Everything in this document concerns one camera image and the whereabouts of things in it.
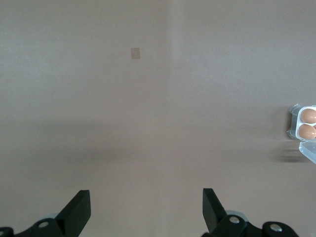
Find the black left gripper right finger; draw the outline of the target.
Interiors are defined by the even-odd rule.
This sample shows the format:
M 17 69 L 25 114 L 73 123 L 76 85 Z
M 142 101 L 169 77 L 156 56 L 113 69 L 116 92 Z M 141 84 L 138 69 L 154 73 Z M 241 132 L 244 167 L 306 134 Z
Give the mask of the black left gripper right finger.
M 238 214 L 228 214 L 213 189 L 203 189 L 202 213 L 208 232 L 204 237 L 297 237 L 281 222 L 266 222 L 262 228 L 252 225 Z

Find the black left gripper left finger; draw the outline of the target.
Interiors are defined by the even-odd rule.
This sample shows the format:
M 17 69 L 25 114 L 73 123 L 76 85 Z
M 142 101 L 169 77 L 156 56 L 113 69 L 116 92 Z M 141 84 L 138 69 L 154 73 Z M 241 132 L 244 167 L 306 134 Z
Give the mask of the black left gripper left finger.
M 2 237 L 78 237 L 91 217 L 90 191 L 79 191 L 54 218 L 44 218 L 20 233 L 1 227 Z

